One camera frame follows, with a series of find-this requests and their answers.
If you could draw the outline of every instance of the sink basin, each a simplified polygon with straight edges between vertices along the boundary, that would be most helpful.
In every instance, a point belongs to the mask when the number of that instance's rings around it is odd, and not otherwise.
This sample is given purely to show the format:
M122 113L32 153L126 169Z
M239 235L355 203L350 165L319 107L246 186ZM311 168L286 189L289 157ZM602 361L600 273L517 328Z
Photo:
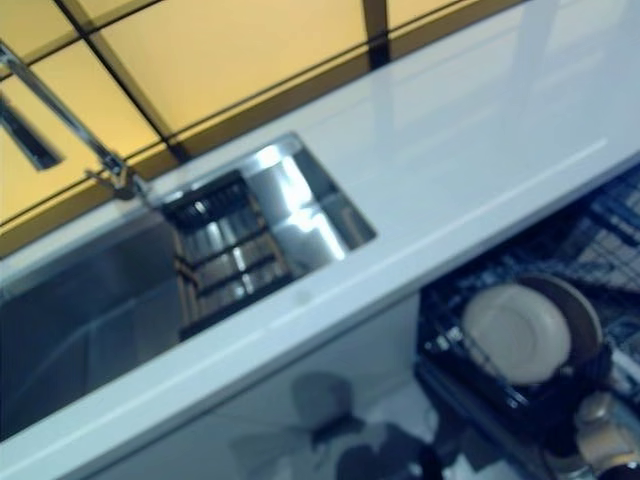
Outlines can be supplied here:
M374 236L293 134L185 186L3 285L0 439Z

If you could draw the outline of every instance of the plate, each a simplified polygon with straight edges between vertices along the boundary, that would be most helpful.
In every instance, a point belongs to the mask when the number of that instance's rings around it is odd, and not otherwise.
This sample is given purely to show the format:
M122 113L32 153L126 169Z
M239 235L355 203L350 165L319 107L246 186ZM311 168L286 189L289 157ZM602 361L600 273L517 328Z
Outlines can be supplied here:
M598 354L603 338L600 318L578 289L547 274L526 275L518 283L541 293L562 312L571 334L570 365L577 367Z
M571 350L560 309L536 290L515 283L476 295L465 308L462 328L476 364L514 385L548 380Z

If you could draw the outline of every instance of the kitchen counter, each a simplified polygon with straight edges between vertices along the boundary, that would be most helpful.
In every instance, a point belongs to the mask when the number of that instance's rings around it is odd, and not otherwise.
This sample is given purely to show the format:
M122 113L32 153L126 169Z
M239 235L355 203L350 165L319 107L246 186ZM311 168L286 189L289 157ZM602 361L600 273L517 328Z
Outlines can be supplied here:
M86 476L637 162L639 22L633 1L532 1L160 177L157 198L294 131L377 236L5 441L0 478ZM3 282L142 211L99 207Z

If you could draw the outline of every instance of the faucet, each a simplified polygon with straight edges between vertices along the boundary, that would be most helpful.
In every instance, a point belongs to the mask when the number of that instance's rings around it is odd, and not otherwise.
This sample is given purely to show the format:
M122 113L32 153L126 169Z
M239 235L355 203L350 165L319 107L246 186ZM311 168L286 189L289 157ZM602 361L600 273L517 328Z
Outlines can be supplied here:
M89 128L33 73L11 49L0 40L0 64L5 65L18 77L71 131L98 156L100 164L108 174L108 179L85 170L85 175L99 184L111 189L116 198L129 200L136 196L146 203L149 190L146 182L115 152L109 150ZM19 148L27 154L38 170L50 168L62 161L62 158L45 142L24 118L2 99L0 95L1 124L16 141Z

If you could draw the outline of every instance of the dish drying rack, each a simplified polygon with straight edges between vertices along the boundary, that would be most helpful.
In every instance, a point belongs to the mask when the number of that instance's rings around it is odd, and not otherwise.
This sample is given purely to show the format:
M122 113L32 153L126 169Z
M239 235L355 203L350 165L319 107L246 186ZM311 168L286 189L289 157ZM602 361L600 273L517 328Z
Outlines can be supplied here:
M165 208L174 226L182 297L180 339L240 311L293 280L257 200L232 172Z
M480 291L540 273L585 295L600 317L605 342L600 354L579 367L561 368L539 385L514 386L464 334L461 318ZM419 379L428 375L427 364L435 365L533 437L572 417L585 395L610 381L605 376L612 358L640 365L640 164L425 287L421 316L418 355L427 361L423 367L418 361ZM487 364L476 364L471 349ZM640 382L627 387L627 398L640 404Z

